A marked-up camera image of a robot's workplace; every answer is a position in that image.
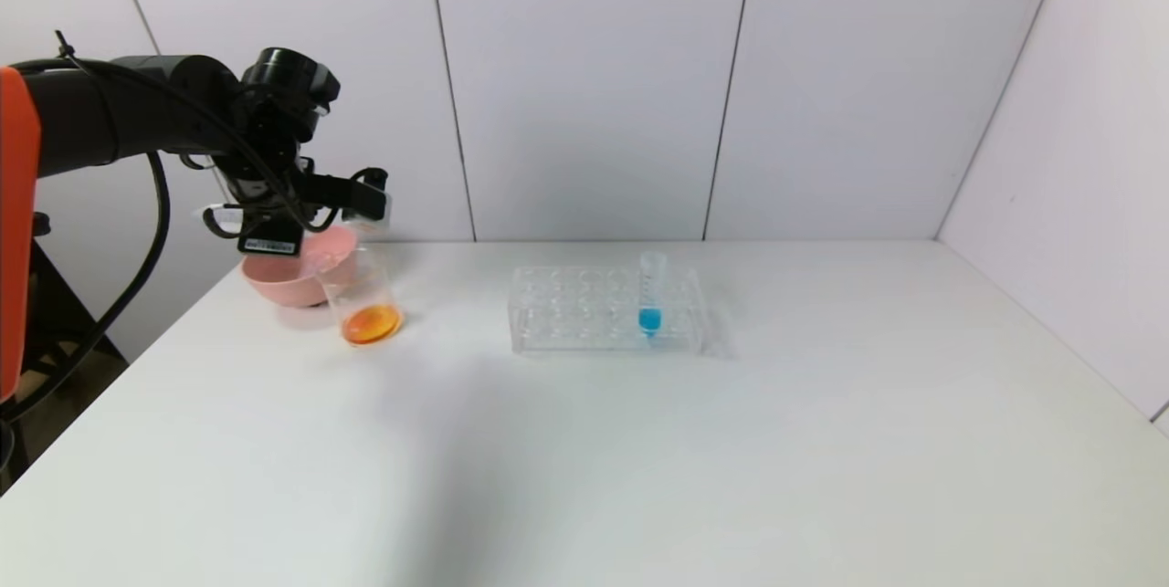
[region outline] wall seam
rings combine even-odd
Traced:
[[[719,124],[719,141],[714,146],[714,171],[711,172],[711,192],[706,196],[706,217],[703,220],[703,241],[706,241],[706,232],[711,227],[711,207],[714,205],[714,184],[719,175],[719,159],[722,157],[722,133],[727,127],[727,110],[731,108],[731,84],[734,83],[735,60],[739,60],[739,39],[742,37],[742,19],[747,12],[747,0],[739,4],[739,26],[734,33],[734,49],[731,51],[731,72],[727,75],[727,94],[722,99],[722,120]]]

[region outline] barcode label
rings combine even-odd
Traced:
[[[263,240],[249,237],[243,241],[243,248],[248,251],[267,251],[269,254],[296,254],[296,244],[291,242],[278,242],[275,240]]]

